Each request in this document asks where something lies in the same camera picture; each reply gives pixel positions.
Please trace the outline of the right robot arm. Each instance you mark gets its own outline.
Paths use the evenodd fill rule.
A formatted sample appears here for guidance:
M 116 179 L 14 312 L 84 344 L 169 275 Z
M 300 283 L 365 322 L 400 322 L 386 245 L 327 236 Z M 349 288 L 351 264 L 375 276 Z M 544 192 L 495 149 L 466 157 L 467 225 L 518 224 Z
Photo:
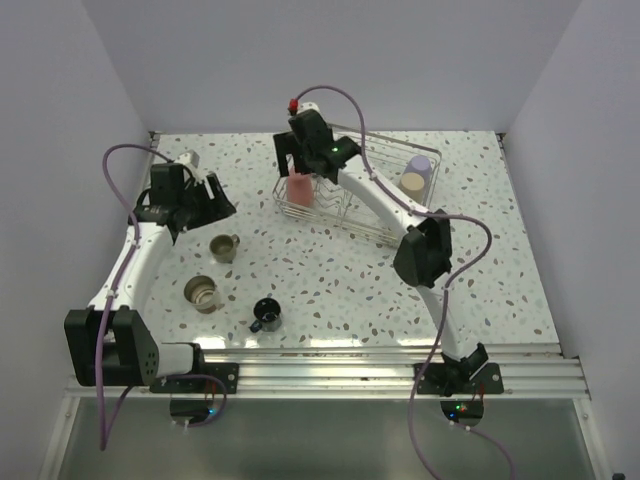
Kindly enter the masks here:
M 457 392 L 470 391 L 481 380 L 488 354 L 464 326 L 448 318 L 454 280 L 450 221 L 469 218 L 430 212 L 412 201 L 371 166 L 363 142 L 336 137 L 318 111 L 292 110 L 288 123 L 288 132 L 274 136 L 280 174 L 289 174 L 292 159 L 298 172 L 320 176 L 357 197 L 398 236 L 393 268 L 417 290 L 438 328 L 447 384 Z

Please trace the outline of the tall beige cup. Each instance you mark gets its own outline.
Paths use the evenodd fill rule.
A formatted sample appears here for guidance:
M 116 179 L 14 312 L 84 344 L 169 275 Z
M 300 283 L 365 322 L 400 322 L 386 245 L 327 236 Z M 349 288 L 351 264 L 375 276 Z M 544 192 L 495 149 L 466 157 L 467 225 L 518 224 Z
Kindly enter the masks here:
M 426 192 L 424 178 L 415 172 L 404 173 L 399 180 L 399 188 L 413 201 L 421 204 Z

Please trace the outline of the black mug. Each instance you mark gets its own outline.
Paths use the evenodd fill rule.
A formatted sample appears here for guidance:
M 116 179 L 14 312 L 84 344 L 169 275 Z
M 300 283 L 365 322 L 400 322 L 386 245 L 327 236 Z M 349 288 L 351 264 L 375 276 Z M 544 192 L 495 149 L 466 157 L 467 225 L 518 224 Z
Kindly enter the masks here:
M 282 325 L 280 304 L 273 298 L 260 299 L 253 308 L 254 322 L 249 329 L 252 333 L 275 332 Z

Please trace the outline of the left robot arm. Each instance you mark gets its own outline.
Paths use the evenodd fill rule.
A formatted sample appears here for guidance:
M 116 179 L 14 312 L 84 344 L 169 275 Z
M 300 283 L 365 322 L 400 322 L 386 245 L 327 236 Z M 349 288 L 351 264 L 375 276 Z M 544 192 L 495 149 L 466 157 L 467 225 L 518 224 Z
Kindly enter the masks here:
M 214 173 L 201 176 L 179 163 L 156 164 L 150 187 L 128 210 L 122 251 L 103 287 L 84 309 L 70 311 L 64 331 L 75 377 L 84 387 L 150 386 L 172 376 L 185 392 L 208 379 L 191 342 L 162 343 L 143 310 L 160 264 L 186 232 L 236 212 Z

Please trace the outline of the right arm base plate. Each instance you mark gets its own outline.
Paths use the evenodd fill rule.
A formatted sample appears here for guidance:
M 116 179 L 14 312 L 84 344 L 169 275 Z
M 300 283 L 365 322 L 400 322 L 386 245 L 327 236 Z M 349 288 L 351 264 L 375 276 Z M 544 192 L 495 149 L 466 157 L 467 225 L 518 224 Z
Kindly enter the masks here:
M 437 395 L 451 397 L 472 394 L 503 394 L 505 387 L 500 367 L 497 363 L 485 364 L 471 378 L 444 363 L 430 363 L 422 375 L 419 371 L 421 363 L 413 365 L 414 378 L 418 379 L 419 395 Z

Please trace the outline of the lavender plastic cup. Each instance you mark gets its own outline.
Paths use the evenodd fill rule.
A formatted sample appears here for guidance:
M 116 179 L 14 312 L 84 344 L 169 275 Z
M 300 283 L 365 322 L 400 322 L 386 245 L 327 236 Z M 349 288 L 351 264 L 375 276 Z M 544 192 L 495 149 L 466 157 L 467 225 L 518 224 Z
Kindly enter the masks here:
M 404 173 L 415 173 L 424 180 L 425 184 L 428 184 L 431 179 L 432 170 L 431 161 L 427 156 L 415 155 L 409 160 Z

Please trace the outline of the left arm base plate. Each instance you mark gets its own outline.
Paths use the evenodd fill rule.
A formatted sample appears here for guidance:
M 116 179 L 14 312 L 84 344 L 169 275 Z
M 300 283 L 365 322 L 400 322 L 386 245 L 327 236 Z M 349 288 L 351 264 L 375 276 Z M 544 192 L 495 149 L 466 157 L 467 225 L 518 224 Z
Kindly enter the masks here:
M 195 373 L 156 380 L 149 390 L 166 394 L 215 394 L 233 395 L 240 378 L 238 363 L 205 363 Z

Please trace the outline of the coral pink cup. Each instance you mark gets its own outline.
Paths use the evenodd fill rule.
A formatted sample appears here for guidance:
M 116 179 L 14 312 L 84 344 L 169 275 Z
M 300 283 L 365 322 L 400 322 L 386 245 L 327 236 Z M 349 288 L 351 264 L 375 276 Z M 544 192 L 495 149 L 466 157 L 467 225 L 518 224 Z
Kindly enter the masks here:
M 287 200 L 293 204 L 310 208 L 314 202 L 314 189 L 310 174 L 302 174 L 294 167 L 287 177 Z

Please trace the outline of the small olive metal mug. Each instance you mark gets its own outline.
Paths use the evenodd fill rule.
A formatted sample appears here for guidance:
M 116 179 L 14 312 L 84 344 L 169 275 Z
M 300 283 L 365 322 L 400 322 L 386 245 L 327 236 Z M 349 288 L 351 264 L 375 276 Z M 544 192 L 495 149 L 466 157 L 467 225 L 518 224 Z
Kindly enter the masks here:
M 209 242 L 209 251 L 218 263 L 232 263 L 236 258 L 240 238 L 236 234 L 218 235 Z

